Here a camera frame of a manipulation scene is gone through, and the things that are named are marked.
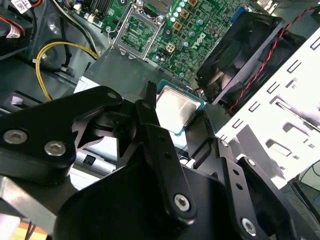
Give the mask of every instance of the red and black wire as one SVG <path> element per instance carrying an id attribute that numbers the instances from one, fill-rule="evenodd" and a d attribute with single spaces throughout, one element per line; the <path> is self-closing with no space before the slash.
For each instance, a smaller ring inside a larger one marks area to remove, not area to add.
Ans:
<path id="1" fill-rule="evenodd" d="M 16 22 L 11 21 L 11 20 L 9 20 L 9 19 L 7 19 L 7 18 L 5 18 L 4 16 L 1 16 L 1 15 L 0 15 L 0 20 L 5 22 L 5 23 L 7 23 L 7 24 L 9 24 L 10 26 L 13 25 L 14 27 L 16 27 L 19 30 L 20 34 L 25 35 L 24 28 L 22 26 L 20 26 L 19 24 L 17 24 Z"/>
<path id="2" fill-rule="evenodd" d="M 235 106 L 238 105 L 238 103 L 240 102 L 240 100 L 242 99 L 242 97 L 244 96 L 245 92 L 248 90 L 248 88 L 251 86 L 252 83 L 254 83 L 257 79 L 258 76 L 260 75 L 260 73 L 264 70 L 267 62 L 270 60 L 272 53 L 274 52 L 275 48 L 277 47 L 278 41 L 279 39 L 284 35 L 285 31 L 291 27 L 292 24 L 294 24 L 296 21 L 298 21 L 299 19 L 302 18 L 303 15 L 305 15 L 307 12 L 316 9 L 317 6 L 310 6 L 308 7 L 306 10 L 304 10 L 302 13 L 300 13 L 299 16 L 297 16 L 295 19 L 293 19 L 289 24 L 287 24 L 284 28 L 281 29 L 280 34 L 277 36 L 277 38 L 275 39 L 272 47 L 270 48 L 270 51 L 268 53 L 267 58 L 264 60 L 264 62 L 262 63 L 261 67 L 259 68 L 259 71 L 254 75 L 254 77 L 246 84 L 245 88 L 241 91 L 240 96 L 237 98 L 237 100 L 235 101 L 235 103 L 228 109 L 225 111 L 225 114 L 229 114 L 234 108 Z"/>

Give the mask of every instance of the label sticker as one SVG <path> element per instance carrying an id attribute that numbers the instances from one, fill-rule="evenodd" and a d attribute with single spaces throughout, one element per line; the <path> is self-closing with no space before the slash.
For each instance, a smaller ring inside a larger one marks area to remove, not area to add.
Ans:
<path id="1" fill-rule="evenodd" d="M 20 38 L 20 31 L 18 28 L 10 24 L 10 32 L 6 36 L 7 39 L 18 39 Z"/>
<path id="2" fill-rule="evenodd" d="M 12 0 L 11 3 L 18 9 L 20 14 L 24 14 L 31 8 L 31 3 L 28 0 Z"/>

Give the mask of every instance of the red wire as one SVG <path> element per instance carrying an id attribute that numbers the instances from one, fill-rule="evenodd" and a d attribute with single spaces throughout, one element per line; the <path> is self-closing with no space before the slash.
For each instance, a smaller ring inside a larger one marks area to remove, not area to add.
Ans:
<path id="1" fill-rule="evenodd" d="M 9 24 L 9 25 L 13 25 L 15 26 L 16 28 L 19 29 L 20 33 L 22 33 L 23 35 L 25 35 L 25 30 L 17 23 L 13 22 L 13 21 L 10 21 L 6 18 L 4 18 L 3 16 L 0 15 L 0 20 L 4 21 L 5 23 Z"/>
<path id="2" fill-rule="evenodd" d="M 39 6 L 40 4 L 42 4 L 42 0 L 36 1 L 35 3 L 33 3 L 33 2 L 31 1 L 31 6 L 32 6 L 33 8 Z"/>
<path id="3" fill-rule="evenodd" d="M 245 88 L 241 91 L 240 96 L 238 97 L 238 99 L 235 101 L 235 104 L 233 106 L 231 106 L 228 110 L 225 111 L 225 114 L 229 114 L 234 108 L 235 106 L 238 105 L 239 101 L 241 100 L 241 98 L 244 96 L 245 91 L 250 87 L 250 85 L 257 80 L 259 74 L 263 71 L 263 69 L 265 68 L 267 62 L 270 60 L 272 53 L 274 52 L 275 48 L 277 47 L 278 41 L 279 39 L 283 36 L 283 34 L 285 33 L 285 30 L 287 30 L 288 28 L 291 27 L 292 24 L 294 24 L 296 21 L 298 21 L 303 15 L 305 15 L 307 12 L 316 9 L 317 6 L 310 6 L 308 7 L 306 10 L 304 10 L 302 13 L 300 13 L 299 16 L 297 16 L 295 19 L 293 19 L 288 25 L 286 25 L 284 28 L 282 28 L 280 34 L 278 35 L 278 37 L 275 39 L 272 48 L 270 49 L 267 58 L 264 60 L 264 62 L 262 63 L 259 71 L 254 75 L 254 77 L 246 84 Z"/>

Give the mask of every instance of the capacitor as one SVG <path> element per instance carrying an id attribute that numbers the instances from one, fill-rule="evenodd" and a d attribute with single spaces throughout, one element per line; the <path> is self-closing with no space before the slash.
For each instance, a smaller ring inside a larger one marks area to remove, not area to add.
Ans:
<path id="1" fill-rule="evenodd" d="M 196 24 L 198 26 L 202 26 L 204 24 L 204 21 L 202 19 L 198 19 L 198 21 L 196 21 Z"/>
<path id="2" fill-rule="evenodd" d="M 190 31 L 190 32 L 189 32 L 189 36 L 192 37 L 192 38 L 194 38 L 194 37 L 196 36 L 196 33 L 195 33 L 194 31 Z"/>

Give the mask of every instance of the wire bundle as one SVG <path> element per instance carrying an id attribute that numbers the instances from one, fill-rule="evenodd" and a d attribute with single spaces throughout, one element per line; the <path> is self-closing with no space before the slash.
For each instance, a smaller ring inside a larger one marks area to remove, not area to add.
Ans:
<path id="1" fill-rule="evenodd" d="M 50 48 L 53 48 L 55 46 L 58 45 L 68 45 L 68 46 L 73 46 L 76 48 L 79 48 L 83 51 L 85 51 L 86 53 L 88 53 L 91 57 L 93 57 L 94 59 L 98 59 L 99 56 L 93 52 L 92 50 L 88 49 L 87 47 L 81 46 L 79 44 L 73 43 L 73 42 L 68 42 L 68 41 L 55 41 L 55 42 L 51 42 L 46 44 L 45 46 L 43 46 L 39 53 L 36 56 L 36 60 L 35 60 L 35 73 L 36 73 L 36 78 L 38 80 L 38 83 L 40 85 L 41 90 L 43 91 L 43 94 L 45 95 L 45 97 L 51 101 L 53 100 L 53 98 L 50 96 L 50 94 L 48 93 L 46 87 L 45 87 L 45 83 L 44 80 L 41 76 L 41 72 L 40 72 L 40 61 L 41 61 L 41 57 L 43 56 L 43 54 L 46 53 L 46 51 L 48 51 Z"/>
<path id="2" fill-rule="evenodd" d="M 238 105 L 238 103 L 240 102 L 240 100 L 242 99 L 242 97 L 245 94 L 245 91 L 248 90 L 248 88 L 251 86 L 251 84 L 253 82 L 255 82 L 258 79 L 258 76 L 260 75 L 260 73 L 264 70 L 267 62 L 270 60 L 272 53 L 274 52 L 275 48 L 277 47 L 278 41 L 279 39 L 283 36 L 283 34 L 285 33 L 285 31 L 291 27 L 292 24 L 294 24 L 296 21 L 298 21 L 300 18 L 302 18 L 303 15 L 305 15 L 307 12 L 316 9 L 317 6 L 310 6 L 308 7 L 306 10 L 304 10 L 299 16 L 297 16 L 295 19 L 293 19 L 289 24 L 287 24 L 284 28 L 282 28 L 280 34 L 278 35 L 278 37 L 275 39 L 267 58 L 264 60 L 264 62 L 262 63 L 261 67 L 259 68 L 259 71 L 254 75 L 254 77 L 246 84 L 245 88 L 241 91 L 240 96 L 238 97 L 238 99 L 235 101 L 235 104 L 232 105 L 228 110 L 225 111 L 225 114 L 229 114 L 234 108 L 235 106 Z"/>
<path id="3" fill-rule="evenodd" d="M 100 57 L 97 51 L 97 46 L 91 34 L 80 23 L 78 23 L 72 16 L 68 15 L 55 0 L 50 0 L 50 2 L 53 4 L 54 8 L 62 17 L 64 17 L 70 24 L 76 27 L 84 35 L 85 39 L 89 43 L 91 50 Z"/>

